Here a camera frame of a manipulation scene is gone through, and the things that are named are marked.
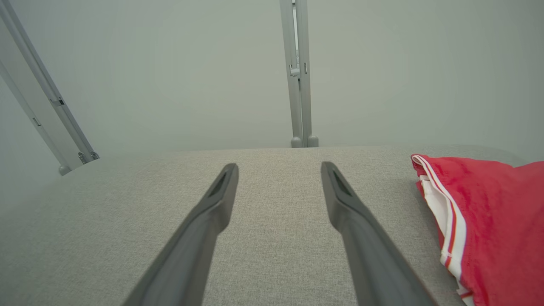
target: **red cloth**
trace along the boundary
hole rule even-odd
[[[544,162],[412,155],[441,236],[441,262],[468,305],[544,304]]]

